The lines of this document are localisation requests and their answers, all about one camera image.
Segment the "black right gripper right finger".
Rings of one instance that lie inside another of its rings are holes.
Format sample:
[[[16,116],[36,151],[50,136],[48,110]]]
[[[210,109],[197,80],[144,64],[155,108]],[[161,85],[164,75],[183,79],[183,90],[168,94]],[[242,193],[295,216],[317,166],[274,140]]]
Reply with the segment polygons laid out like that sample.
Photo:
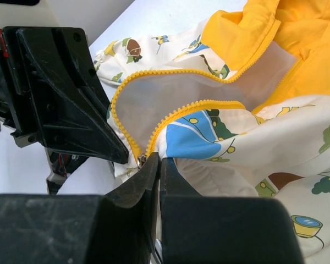
[[[161,162],[164,263],[303,263],[293,225],[275,199],[200,195],[175,162]]]

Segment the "cream printed kids jacket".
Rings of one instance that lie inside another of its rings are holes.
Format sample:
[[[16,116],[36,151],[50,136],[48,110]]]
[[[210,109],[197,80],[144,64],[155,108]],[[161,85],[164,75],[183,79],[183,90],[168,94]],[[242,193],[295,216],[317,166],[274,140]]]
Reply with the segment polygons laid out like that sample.
[[[177,35],[111,42],[118,184],[157,152],[205,196],[273,198],[306,263],[330,263],[330,1],[248,1]]]

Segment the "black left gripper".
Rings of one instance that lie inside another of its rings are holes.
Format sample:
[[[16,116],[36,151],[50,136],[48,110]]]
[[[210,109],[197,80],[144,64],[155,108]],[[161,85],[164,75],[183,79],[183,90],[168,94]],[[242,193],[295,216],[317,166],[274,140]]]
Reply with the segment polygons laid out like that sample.
[[[109,105],[83,29],[0,29],[0,119],[17,146],[124,164],[129,152],[107,123]]]

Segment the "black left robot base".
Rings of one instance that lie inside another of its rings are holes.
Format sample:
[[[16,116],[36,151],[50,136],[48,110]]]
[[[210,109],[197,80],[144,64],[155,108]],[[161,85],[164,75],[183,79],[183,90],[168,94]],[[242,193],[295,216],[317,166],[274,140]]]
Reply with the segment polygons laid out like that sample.
[[[46,178],[49,195],[102,195],[107,186],[103,178],[104,160],[58,154],[50,163]]]

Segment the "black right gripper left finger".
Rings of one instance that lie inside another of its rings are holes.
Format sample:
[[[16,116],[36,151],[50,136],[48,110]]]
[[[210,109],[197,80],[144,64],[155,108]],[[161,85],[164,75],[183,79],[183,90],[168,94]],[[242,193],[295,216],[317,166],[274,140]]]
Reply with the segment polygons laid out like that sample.
[[[149,263],[159,164],[106,195],[0,194],[0,263]]]

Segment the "silver zipper slider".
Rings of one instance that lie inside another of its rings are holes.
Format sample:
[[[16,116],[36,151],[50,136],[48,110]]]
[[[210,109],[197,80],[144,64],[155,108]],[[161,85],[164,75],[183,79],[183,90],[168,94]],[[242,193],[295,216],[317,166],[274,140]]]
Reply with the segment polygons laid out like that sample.
[[[145,164],[145,162],[147,161],[147,156],[145,153],[142,153],[140,154],[138,157],[137,157],[137,168],[138,170],[140,170],[143,165]]]

